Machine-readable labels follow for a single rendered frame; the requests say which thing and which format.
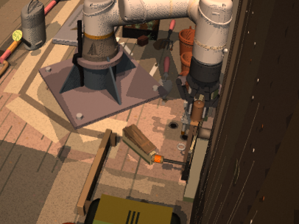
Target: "rivet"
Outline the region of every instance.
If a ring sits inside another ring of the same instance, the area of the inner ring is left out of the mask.
[[[82,120],[83,115],[82,115],[81,113],[77,113],[76,118],[77,118],[78,120]]]
[[[51,67],[46,67],[46,72],[50,72],[51,70]]]
[[[154,85],[153,87],[152,87],[152,89],[153,89],[153,91],[157,91],[158,90],[158,86],[157,85]]]

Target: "flower pot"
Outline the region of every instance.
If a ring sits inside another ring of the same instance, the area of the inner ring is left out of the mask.
[[[182,71],[190,70],[192,52],[185,52],[180,56],[180,61],[182,63]]]
[[[191,27],[189,29],[183,29],[179,32],[178,37],[180,39],[180,55],[185,52],[192,52],[194,36],[195,29],[192,29]]]
[[[187,76],[188,74],[189,74],[189,70],[188,71],[182,71],[180,73],[181,76]],[[187,88],[187,91],[188,91],[189,90],[189,84],[188,84],[187,81],[186,81],[185,87]]]
[[[139,38],[146,35],[150,40],[157,40],[160,20],[154,20],[153,23],[133,24],[122,27],[123,38]]]

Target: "wooden floor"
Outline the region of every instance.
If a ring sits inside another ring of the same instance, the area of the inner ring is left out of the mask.
[[[13,42],[14,30],[21,29],[20,11],[28,4],[24,0],[9,0],[0,4],[0,50]],[[88,171],[106,128],[118,136],[122,129],[135,124],[158,148],[165,158],[182,161],[177,149],[180,139],[180,117],[183,100],[174,85],[168,101],[160,99],[119,113],[92,125],[75,130],[38,69],[72,58],[73,46],[54,45],[52,38],[82,1],[61,1],[46,16],[47,41],[38,50],[28,52],[21,44],[7,60],[9,69],[0,78],[0,223],[83,223],[76,211]],[[171,20],[163,20],[158,38],[165,38]],[[146,71],[169,56],[169,79],[175,83],[180,73],[178,33],[194,24],[188,18],[176,20],[171,39],[174,50],[156,51],[154,41],[137,46],[135,39],[116,36],[133,52],[133,57]],[[153,74],[160,80],[163,66]],[[168,124],[177,122],[178,129]],[[211,127],[209,117],[203,127]],[[105,168],[100,175],[93,199],[102,193],[148,200],[169,206],[188,223],[191,203],[183,201],[186,183],[180,180],[180,166],[148,165],[121,140],[111,147]]]

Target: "red tool handle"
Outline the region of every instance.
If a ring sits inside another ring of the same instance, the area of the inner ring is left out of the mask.
[[[164,59],[164,72],[168,72],[169,65],[170,65],[170,59],[168,56],[166,56]]]
[[[172,21],[170,22],[170,26],[169,26],[170,30],[173,30],[173,28],[175,28],[175,20],[174,19],[172,19]]]

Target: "wooden frame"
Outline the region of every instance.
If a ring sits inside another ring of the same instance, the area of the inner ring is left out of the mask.
[[[91,169],[89,170],[88,176],[86,178],[86,182],[84,184],[83,190],[79,197],[77,203],[77,210],[80,216],[85,216],[88,208],[91,204],[91,196],[94,192],[94,188],[96,187],[96,182],[99,178],[99,174],[104,166],[104,162],[108,153],[108,150],[111,146],[111,134],[112,130],[107,129],[105,131],[104,137],[99,146],[99,150],[96,153],[96,157],[94,158],[94,162],[91,165]]]

